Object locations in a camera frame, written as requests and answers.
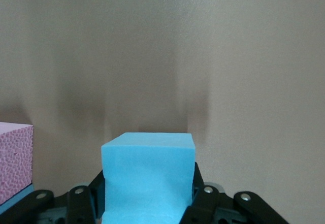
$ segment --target light blue foam cube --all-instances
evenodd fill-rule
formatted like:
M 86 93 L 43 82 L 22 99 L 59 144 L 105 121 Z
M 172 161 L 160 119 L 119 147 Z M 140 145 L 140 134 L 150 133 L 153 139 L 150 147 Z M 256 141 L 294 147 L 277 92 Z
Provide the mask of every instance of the light blue foam cube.
M 177 224 L 191 205 L 191 134 L 125 133 L 102 146 L 103 224 Z

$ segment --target pink block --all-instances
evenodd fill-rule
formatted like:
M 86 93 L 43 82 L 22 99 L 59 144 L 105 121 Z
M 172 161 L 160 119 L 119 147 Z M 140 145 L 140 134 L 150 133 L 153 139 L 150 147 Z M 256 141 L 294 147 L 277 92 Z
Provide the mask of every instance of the pink block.
M 0 122 L 0 204 L 31 184 L 33 126 Z

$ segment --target silver screw head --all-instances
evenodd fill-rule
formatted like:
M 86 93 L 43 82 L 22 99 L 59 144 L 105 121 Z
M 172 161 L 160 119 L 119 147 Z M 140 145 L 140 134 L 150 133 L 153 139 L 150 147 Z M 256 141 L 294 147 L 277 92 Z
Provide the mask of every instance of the silver screw head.
M 250 201 L 251 200 L 251 197 L 248 195 L 248 194 L 241 194 L 240 197 L 242 198 L 242 200 L 245 200 L 245 201 Z
M 39 195 L 36 196 L 36 199 L 42 199 L 46 196 L 46 193 L 40 193 Z
M 78 189 L 75 190 L 75 193 L 76 194 L 81 194 L 82 192 L 83 192 L 83 188 L 82 187 L 80 187 L 80 188 L 78 188 Z
M 210 193 L 212 193 L 212 192 L 213 192 L 213 188 L 212 188 L 212 187 L 210 187 L 210 186 L 206 186 L 206 187 L 204 187 L 204 192 L 206 192 L 206 193 L 210 194 Z

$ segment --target gray surface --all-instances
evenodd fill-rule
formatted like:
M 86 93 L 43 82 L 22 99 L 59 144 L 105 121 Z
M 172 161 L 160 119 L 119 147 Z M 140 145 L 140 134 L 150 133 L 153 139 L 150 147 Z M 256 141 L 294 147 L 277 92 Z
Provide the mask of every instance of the gray surface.
M 0 121 L 57 195 L 125 131 L 189 131 L 205 181 L 323 222 L 324 3 L 0 0 Z

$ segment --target pink textured surface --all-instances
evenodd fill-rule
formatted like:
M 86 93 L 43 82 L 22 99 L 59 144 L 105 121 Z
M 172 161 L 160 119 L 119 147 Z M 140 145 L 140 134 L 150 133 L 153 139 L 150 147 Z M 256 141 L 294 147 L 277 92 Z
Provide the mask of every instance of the pink textured surface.
M 0 122 L 0 204 L 31 184 L 33 126 Z

